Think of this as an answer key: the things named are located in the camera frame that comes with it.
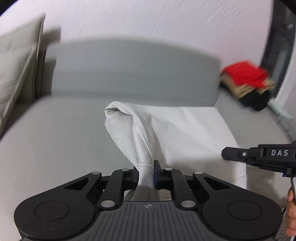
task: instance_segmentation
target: human hand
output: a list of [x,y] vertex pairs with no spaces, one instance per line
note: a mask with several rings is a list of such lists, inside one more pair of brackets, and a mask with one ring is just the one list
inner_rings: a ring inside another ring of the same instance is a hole
[[286,203],[286,234],[290,237],[296,236],[296,204],[293,201],[293,191],[290,188]]

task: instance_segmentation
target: stack of folded clothes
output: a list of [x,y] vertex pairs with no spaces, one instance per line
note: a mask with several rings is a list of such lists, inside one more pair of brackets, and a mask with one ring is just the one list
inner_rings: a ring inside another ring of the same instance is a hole
[[222,70],[220,86],[227,89],[243,105],[255,110],[267,107],[269,90],[275,84],[269,74],[249,61],[237,62]]

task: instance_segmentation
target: crosshair logo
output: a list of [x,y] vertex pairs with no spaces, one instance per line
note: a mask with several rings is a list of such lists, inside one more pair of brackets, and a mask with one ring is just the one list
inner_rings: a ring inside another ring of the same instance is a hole
[[151,207],[153,207],[150,203],[148,203],[148,204],[146,204],[144,207],[146,207],[146,208],[151,208]]

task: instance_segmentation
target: white garment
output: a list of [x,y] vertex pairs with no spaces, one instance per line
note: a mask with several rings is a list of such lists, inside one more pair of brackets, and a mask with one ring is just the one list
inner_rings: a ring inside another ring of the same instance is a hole
[[153,161],[184,175],[202,171],[246,188],[246,165],[221,157],[236,147],[231,131],[213,107],[156,107],[112,102],[105,126],[122,153],[139,171],[133,200],[167,200],[154,189]]

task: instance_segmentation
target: gray couch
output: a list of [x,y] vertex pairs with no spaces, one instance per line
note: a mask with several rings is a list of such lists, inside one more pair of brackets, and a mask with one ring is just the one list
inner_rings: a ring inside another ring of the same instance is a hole
[[[270,110],[254,112],[219,91],[219,61],[193,50],[126,39],[55,43],[39,66],[40,98],[0,144],[7,170],[0,177],[4,240],[18,238],[12,214],[25,198],[92,171],[132,168],[104,126],[104,108],[114,100],[214,106],[243,148],[289,143]],[[281,174],[249,167],[248,187],[283,206],[290,184]]]

